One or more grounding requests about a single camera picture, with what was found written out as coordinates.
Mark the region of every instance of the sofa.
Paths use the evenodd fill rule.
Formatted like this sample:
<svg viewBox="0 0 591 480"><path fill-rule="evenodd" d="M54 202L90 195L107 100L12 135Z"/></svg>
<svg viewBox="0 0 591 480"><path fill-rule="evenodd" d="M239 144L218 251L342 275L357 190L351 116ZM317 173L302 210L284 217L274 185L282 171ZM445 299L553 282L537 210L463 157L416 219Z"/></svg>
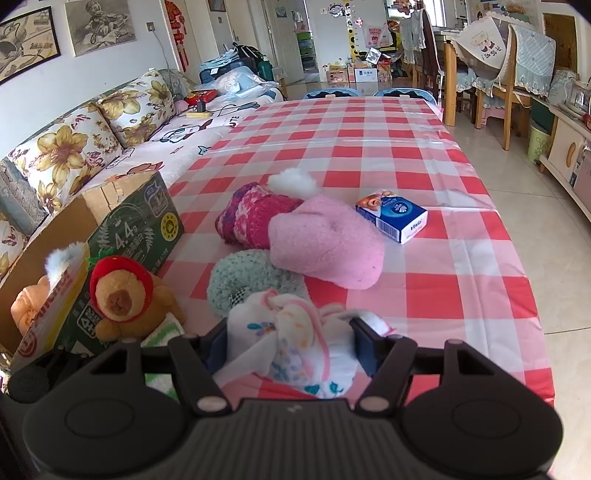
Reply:
<svg viewBox="0 0 591 480"><path fill-rule="evenodd" d="M152 69L62 114L2 159L0 278L78 192L145 170L170 186L249 112L283 100L269 88L213 100L210 118L177 114L175 102L198 88L177 70Z"/></svg>

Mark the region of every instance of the white pom-pom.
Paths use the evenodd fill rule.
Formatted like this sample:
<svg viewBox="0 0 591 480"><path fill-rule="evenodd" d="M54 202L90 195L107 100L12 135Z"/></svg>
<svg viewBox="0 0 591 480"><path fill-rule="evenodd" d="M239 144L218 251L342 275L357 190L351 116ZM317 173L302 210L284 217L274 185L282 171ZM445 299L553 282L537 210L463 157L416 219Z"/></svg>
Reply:
<svg viewBox="0 0 591 480"><path fill-rule="evenodd" d="M271 175L267 186L277 195L286 195L295 199L308 200L319 194L315 179L299 168L288 168L281 173Z"/></svg>
<svg viewBox="0 0 591 480"><path fill-rule="evenodd" d="M77 242L70 244L63 249L54 250L51 252L45 260L45 271L47 278L49 279L50 291L60 281L61 276L70 265L70 262L77 257L81 257L84 254L84 244Z"/></svg>

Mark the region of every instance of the floral cushion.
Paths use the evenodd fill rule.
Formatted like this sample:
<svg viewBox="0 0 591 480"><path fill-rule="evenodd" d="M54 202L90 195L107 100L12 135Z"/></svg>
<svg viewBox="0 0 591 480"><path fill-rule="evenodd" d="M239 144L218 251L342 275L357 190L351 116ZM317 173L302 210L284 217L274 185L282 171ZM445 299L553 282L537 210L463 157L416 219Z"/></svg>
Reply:
<svg viewBox="0 0 591 480"><path fill-rule="evenodd" d="M0 213L0 278L8 272L10 265L25 248L25 236L15 229Z"/></svg>
<svg viewBox="0 0 591 480"><path fill-rule="evenodd" d="M97 101L124 148L147 141L174 115L173 96L158 70Z"/></svg>
<svg viewBox="0 0 591 480"><path fill-rule="evenodd" d="M121 155L123 148L94 103L59 118L8 154L50 214Z"/></svg>

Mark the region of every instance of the table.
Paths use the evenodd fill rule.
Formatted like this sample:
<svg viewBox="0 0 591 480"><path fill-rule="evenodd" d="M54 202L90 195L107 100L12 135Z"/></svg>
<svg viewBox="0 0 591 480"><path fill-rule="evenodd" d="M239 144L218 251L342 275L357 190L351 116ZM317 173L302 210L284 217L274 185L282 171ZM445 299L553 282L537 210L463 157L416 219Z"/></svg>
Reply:
<svg viewBox="0 0 591 480"><path fill-rule="evenodd" d="M307 278L313 302L371 309L421 346L465 340L553 402L544 335L515 248L474 168L422 99L274 103L199 158L170 187L186 232L160 272L188 314L189 332L206 333L218 322L206 300L209 274L236 250L215 231L218 213L237 188L288 167L309 171L324 194L349 205L388 188L429 210L427 226L409 243L387 239L384 272L372 288ZM415 380L417 391L437 384ZM358 398L368 381L359 371L347 397ZM233 403L302 397L254 375L224 392Z"/></svg>

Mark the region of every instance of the green trash can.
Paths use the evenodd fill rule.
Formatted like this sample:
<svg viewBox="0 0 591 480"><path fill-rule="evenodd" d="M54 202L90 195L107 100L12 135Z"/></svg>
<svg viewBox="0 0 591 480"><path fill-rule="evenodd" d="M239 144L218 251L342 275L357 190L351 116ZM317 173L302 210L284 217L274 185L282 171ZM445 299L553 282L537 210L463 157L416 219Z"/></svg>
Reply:
<svg viewBox="0 0 591 480"><path fill-rule="evenodd" d="M536 122L531 123L530 128L530 147L527 149L527 157L532 162L540 160L540 155L550 153L551 135Z"/></svg>

